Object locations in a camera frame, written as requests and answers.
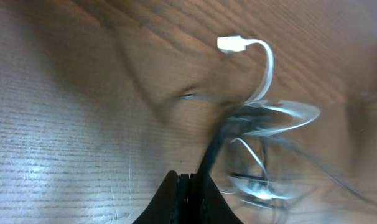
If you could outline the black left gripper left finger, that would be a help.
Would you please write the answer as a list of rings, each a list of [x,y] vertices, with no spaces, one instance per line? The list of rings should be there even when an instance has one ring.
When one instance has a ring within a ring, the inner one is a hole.
[[[186,223],[189,175],[167,173],[145,210],[133,224]]]

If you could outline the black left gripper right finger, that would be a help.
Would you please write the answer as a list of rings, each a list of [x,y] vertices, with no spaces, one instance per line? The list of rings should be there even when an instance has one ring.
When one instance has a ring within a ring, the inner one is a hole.
[[[243,224],[223,198],[214,181],[209,178],[203,195],[194,190],[197,175],[190,174],[188,192],[188,223],[192,224]]]

